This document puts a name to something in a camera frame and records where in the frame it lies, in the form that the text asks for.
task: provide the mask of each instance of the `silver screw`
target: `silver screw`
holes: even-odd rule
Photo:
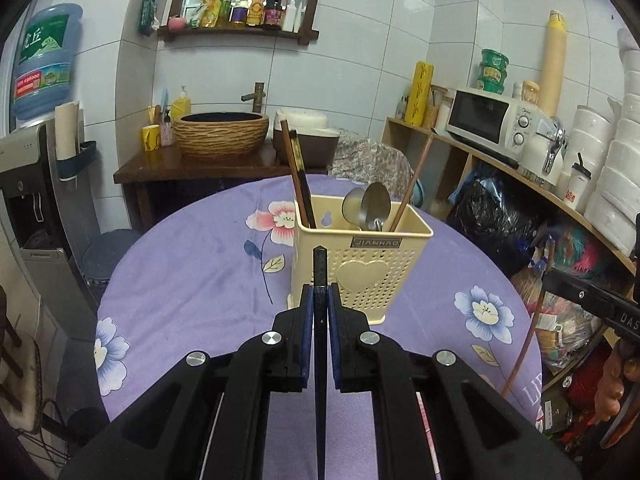
[[[203,352],[191,352],[187,355],[187,364],[189,366],[200,366],[207,360],[207,356]]]
[[[441,365],[451,366],[453,363],[456,362],[456,355],[453,352],[450,352],[449,350],[440,350],[436,354],[436,360]]]
[[[375,332],[363,332],[360,334],[360,341],[365,345],[375,345],[380,341],[380,336]]]
[[[282,336],[279,332],[270,330],[262,334],[262,342],[265,345],[277,345],[280,341],[282,341]]]

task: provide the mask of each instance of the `blue water jug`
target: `blue water jug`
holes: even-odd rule
[[[15,117],[28,120],[68,101],[82,7],[59,4],[32,16],[14,71]]]

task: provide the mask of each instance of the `hand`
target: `hand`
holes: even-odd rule
[[[595,408],[596,418],[606,422],[620,411],[620,399],[625,391],[622,373],[624,372],[628,380],[640,383],[640,359],[629,359],[623,366],[622,357],[616,345],[609,359],[604,363],[602,371],[603,375],[595,396]]]

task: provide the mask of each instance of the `wooden table leg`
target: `wooden table leg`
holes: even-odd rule
[[[156,224],[156,222],[154,221],[154,213],[151,209],[149,192],[144,182],[136,183],[136,194],[138,196],[138,206],[140,207],[140,217],[142,218],[142,228],[146,233]]]

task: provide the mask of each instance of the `stacked green containers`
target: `stacked green containers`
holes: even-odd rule
[[[507,79],[507,66],[509,58],[500,52],[488,48],[482,51],[482,63],[480,63],[480,77],[476,88],[502,94],[504,81]]]

